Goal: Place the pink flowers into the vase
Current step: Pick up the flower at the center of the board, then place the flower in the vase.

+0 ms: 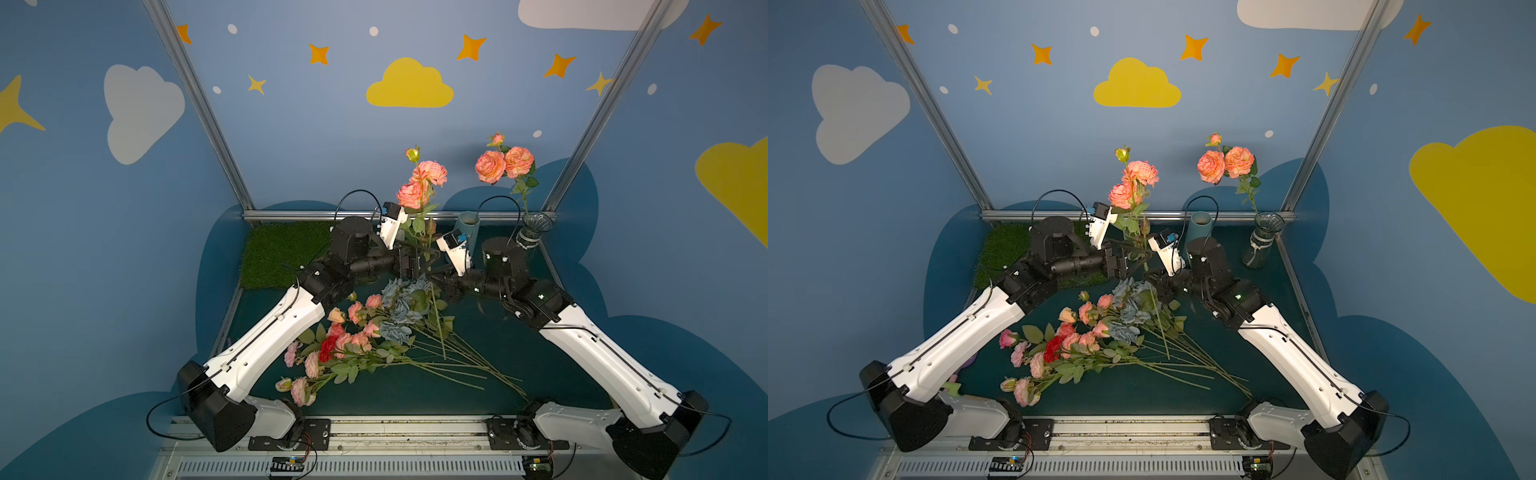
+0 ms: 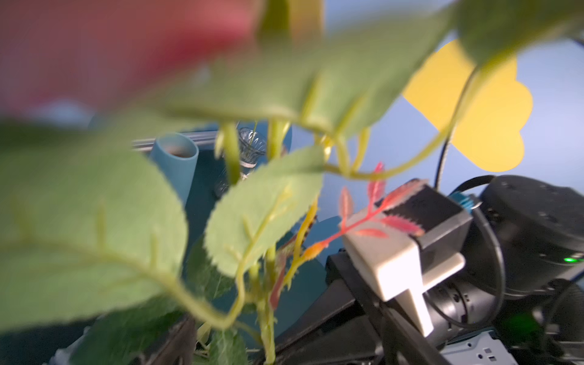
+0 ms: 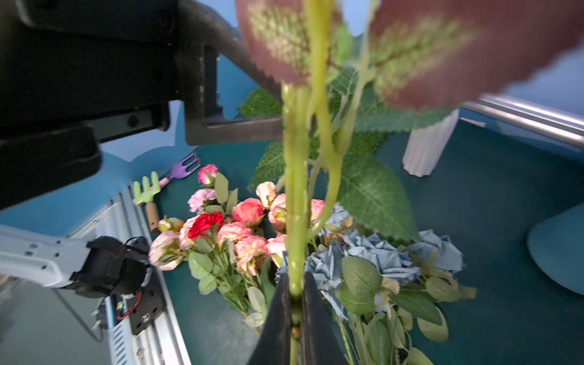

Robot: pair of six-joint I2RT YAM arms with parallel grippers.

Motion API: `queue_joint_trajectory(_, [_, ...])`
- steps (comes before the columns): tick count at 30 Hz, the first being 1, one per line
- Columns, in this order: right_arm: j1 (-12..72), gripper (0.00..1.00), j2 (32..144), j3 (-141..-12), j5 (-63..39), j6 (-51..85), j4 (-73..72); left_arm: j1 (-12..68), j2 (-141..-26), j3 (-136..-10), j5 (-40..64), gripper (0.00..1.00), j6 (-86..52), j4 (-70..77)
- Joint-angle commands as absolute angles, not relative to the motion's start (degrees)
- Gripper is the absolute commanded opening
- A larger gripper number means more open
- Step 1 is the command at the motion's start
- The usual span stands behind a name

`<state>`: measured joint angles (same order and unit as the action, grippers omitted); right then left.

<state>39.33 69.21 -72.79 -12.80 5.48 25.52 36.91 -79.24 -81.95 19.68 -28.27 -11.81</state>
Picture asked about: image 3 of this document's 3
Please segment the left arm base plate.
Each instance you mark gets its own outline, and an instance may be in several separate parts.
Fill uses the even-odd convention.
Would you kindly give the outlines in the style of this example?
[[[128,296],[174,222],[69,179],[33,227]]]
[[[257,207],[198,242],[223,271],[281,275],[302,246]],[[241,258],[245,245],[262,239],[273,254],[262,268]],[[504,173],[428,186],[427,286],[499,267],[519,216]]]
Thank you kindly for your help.
[[[151,275],[149,283],[137,294],[112,294],[103,299],[98,307],[103,329],[129,324],[131,333],[139,335],[154,324],[167,308],[158,274]]]

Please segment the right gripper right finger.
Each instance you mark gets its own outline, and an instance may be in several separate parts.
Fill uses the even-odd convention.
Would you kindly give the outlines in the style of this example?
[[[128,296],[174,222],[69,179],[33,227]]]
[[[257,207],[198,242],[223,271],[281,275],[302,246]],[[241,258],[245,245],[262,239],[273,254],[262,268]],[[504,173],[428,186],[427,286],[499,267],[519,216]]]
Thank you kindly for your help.
[[[303,315],[301,322],[302,364],[348,364],[332,331],[332,321],[313,275],[304,273]]]

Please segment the red carnation flower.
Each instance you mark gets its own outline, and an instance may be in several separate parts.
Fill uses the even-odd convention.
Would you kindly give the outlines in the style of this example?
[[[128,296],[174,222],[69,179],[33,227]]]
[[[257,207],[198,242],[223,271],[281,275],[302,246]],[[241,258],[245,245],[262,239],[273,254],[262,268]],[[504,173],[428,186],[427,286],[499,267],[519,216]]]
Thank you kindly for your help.
[[[187,237],[195,241],[199,237],[207,237],[207,232],[212,228],[221,228],[223,225],[224,215],[221,212],[201,214],[194,220],[193,225],[188,230]]]

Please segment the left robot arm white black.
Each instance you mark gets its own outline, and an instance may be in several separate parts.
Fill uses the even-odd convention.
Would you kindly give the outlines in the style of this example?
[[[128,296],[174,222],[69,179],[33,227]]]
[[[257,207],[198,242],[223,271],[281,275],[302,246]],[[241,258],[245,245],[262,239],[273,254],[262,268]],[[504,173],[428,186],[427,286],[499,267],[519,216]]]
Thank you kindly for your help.
[[[278,116],[224,115],[219,59],[279,94],[252,63],[232,18],[210,1],[1,3],[1,272],[44,287],[71,284],[89,249],[67,239],[106,190],[166,170],[178,132],[188,145],[269,141]]]

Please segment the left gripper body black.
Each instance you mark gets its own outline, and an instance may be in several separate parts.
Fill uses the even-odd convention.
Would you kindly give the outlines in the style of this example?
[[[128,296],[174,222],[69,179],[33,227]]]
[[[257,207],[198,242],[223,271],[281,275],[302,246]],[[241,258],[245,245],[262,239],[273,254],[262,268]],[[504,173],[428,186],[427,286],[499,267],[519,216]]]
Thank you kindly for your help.
[[[198,1],[3,1],[1,207],[93,176],[101,143],[167,129],[172,100],[188,144],[281,138],[278,116],[224,118],[219,56],[278,97],[240,32]]]

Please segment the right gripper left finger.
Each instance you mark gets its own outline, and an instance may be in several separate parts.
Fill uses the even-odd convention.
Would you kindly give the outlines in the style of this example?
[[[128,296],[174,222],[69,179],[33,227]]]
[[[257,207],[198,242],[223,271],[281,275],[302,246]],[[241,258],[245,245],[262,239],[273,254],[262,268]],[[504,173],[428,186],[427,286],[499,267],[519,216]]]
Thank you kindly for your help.
[[[278,279],[275,296],[259,341],[248,365],[289,365],[292,331],[292,304],[289,277]]]

